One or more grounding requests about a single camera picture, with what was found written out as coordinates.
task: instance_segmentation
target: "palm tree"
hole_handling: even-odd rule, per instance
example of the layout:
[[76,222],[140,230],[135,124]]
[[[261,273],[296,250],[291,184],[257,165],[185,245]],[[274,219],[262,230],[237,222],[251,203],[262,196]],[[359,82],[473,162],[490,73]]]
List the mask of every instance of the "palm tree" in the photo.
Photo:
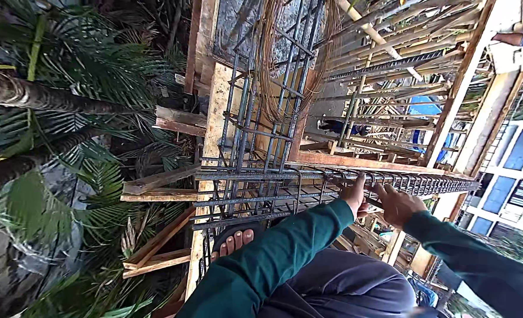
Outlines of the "palm tree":
[[28,152],[0,161],[0,187],[26,172],[49,162],[54,154],[60,154],[101,134],[96,129],[85,129],[67,134],[53,141],[49,147],[41,145]]
[[[112,155],[92,137],[110,134],[134,140],[139,131],[152,144],[180,153],[169,145],[172,134],[150,125],[155,105],[151,88],[168,87],[178,68],[164,54],[128,41],[126,30],[92,8],[42,10],[31,0],[1,1],[14,23],[0,20],[0,53],[16,73],[0,73],[0,89],[5,88],[0,104],[15,106],[0,114],[0,231],[19,251],[52,264],[63,259],[44,252],[71,239],[74,228],[83,241],[79,272],[66,273],[36,302],[25,304],[22,316],[146,316],[166,299],[179,277],[162,271],[123,280],[121,261],[186,204],[120,202],[122,161],[134,156],[138,162],[146,160],[139,160],[140,152]],[[36,82],[17,79],[26,74]],[[10,85],[17,87],[9,90]],[[22,89],[37,98],[20,104],[7,97],[22,96]],[[173,162],[164,161],[165,169],[171,169]],[[94,194],[83,199],[86,209],[72,208],[48,189],[38,168],[43,163],[67,167],[92,188]],[[39,285],[41,290],[49,281]]]
[[126,106],[71,94],[0,72],[0,105],[84,114],[134,114]]

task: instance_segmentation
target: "green long sleeve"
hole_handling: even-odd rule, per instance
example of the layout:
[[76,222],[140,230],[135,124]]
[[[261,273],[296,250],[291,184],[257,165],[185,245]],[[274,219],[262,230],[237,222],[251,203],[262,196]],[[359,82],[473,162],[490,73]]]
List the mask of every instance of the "green long sleeve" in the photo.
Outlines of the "green long sleeve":
[[523,317],[523,264],[441,222],[428,212],[416,213],[404,231],[439,256],[469,287],[503,317]]
[[283,220],[262,237],[213,262],[177,317],[254,317],[279,285],[351,223],[352,211],[340,199]]

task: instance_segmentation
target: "construction site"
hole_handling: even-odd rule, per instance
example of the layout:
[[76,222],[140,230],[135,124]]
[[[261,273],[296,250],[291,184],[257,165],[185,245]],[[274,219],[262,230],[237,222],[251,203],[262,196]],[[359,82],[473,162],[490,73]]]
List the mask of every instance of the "construction site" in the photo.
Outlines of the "construction site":
[[[228,18],[229,6],[203,0],[193,8],[185,90],[208,96],[208,115],[156,113],[157,127],[204,138],[201,163],[169,176],[199,182],[196,212],[183,220],[194,231],[186,298],[208,271],[221,230],[251,221],[271,227],[330,202],[339,195],[331,178],[365,171],[366,183],[392,184],[430,200],[436,218],[459,221],[522,95],[523,47],[491,38],[523,24],[523,2],[244,1]],[[321,130],[324,120],[341,122],[339,135]],[[358,126],[369,134],[352,133]],[[124,185],[123,198],[183,196],[152,178],[136,191]],[[437,257],[401,230],[378,235],[388,223],[375,194],[366,197],[379,212],[358,219],[334,247],[432,282]],[[128,263],[144,271],[147,259]]]

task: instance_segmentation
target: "rebar cage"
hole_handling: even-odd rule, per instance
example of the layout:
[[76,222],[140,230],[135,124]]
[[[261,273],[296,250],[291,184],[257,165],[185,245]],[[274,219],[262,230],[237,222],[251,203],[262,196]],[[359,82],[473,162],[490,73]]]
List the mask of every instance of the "rebar cage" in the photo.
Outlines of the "rebar cage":
[[[278,30],[279,41],[287,43],[288,54],[284,61],[275,64],[282,71],[282,77],[274,81],[276,94],[273,96],[279,111],[289,115],[283,122],[270,122],[258,105],[255,68],[260,39],[264,36],[259,30],[263,3],[260,1],[257,10],[258,22],[248,30],[240,30],[241,38],[234,48],[229,98],[218,144],[220,155],[203,157],[203,167],[195,175],[197,180],[208,180],[214,186],[213,191],[199,192],[200,198],[207,195],[210,200],[195,203],[197,207],[208,208],[209,213],[198,213],[192,218],[200,220],[192,228],[204,230],[205,238],[199,280],[208,268],[212,241],[224,227],[262,220],[269,227],[273,219],[336,199],[339,188],[330,182],[331,179],[355,179],[359,172],[286,165],[299,119],[299,106],[304,99],[308,69],[317,58],[314,44],[322,37],[319,30],[323,23],[324,0],[286,3],[286,6],[295,7],[296,18],[294,25],[281,26]],[[239,74],[243,65],[246,69]],[[418,196],[469,191],[477,187],[476,182],[445,175],[366,171],[366,184],[370,186],[375,182],[392,184],[398,190]],[[370,192],[366,192],[366,198],[371,204],[379,204]]]

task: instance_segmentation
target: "white building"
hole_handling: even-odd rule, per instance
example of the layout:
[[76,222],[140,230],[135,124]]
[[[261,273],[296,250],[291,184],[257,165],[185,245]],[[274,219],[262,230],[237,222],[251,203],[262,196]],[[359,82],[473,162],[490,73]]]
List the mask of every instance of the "white building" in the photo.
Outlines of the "white building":
[[459,226],[491,236],[496,231],[523,231],[523,120],[511,121],[481,170],[482,186],[465,207]]

